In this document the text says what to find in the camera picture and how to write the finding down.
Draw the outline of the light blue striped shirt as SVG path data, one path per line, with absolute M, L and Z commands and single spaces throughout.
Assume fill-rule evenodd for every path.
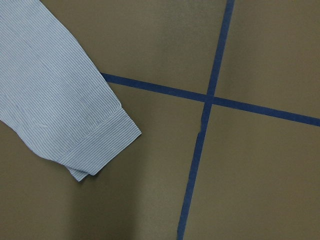
M 78 181 L 141 135 L 75 37 L 38 0 L 0 3 L 0 119 Z

